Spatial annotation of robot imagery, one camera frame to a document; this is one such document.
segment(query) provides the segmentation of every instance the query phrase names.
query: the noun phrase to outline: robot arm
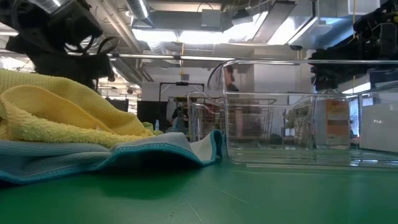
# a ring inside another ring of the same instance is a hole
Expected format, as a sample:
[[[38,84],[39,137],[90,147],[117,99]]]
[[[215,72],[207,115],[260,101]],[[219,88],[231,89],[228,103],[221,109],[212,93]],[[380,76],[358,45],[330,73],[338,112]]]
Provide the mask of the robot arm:
[[[321,60],[397,60],[398,0],[388,0],[374,12],[366,14],[353,26],[352,36],[326,50],[317,50],[310,59]],[[376,65],[372,68],[392,68],[393,65]],[[312,82],[317,90],[334,89],[355,74],[366,73],[367,65],[316,64]]]
[[[94,88],[93,80],[113,78],[106,54],[115,45],[108,50],[99,49],[97,55],[87,54],[93,40],[103,31],[85,0],[0,0],[0,3],[9,6],[3,9],[0,22],[19,32],[9,38],[6,49],[26,54],[36,72],[70,78],[90,88]],[[88,37],[90,43],[83,48],[80,43]],[[65,49],[81,56],[68,55]]]

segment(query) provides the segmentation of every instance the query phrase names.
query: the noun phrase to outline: metal frame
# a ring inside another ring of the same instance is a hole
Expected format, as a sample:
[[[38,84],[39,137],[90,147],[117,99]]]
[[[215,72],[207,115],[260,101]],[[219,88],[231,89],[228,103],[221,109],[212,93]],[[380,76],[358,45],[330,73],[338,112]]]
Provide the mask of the metal frame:
[[[205,84],[204,83],[187,83],[187,82],[161,82],[159,83],[159,101],[162,98],[162,85],[169,84],[169,85],[176,85],[176,86],[189,86],[189,85],[200,85],[202,87],[202,91],[205,91]]]

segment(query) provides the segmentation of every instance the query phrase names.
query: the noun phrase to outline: yellow microfiber towel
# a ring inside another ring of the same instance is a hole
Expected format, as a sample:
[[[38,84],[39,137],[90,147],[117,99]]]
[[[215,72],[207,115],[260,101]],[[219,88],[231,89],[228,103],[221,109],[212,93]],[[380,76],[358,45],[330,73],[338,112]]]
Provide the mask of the yellow microfiber towel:
[[[152,132],[136,115],[116,109],[77,82],[0,70],[0,139],[112,147]]]

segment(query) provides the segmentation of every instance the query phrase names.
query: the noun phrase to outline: bottle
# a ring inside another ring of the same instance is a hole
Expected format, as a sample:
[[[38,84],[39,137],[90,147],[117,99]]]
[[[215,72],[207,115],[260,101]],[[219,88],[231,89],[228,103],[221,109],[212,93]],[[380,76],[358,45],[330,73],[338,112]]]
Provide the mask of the bottle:
[[[159,120],[158,119],[156,120],[156,123],[155,123],[155,130],[156,131],[159,130]]]
[[[337,90],[320,92],[315,107],[315,144],[317,148],[348,149],[350,144],[349,103]]]

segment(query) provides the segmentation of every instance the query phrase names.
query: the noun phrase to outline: orange label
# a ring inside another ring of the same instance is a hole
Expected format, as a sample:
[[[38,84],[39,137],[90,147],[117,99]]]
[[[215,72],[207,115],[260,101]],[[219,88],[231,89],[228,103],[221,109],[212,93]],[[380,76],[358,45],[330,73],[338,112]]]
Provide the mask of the orange label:
[[[327,144],[349,142],[349,105],[346,101],[326,100]]]

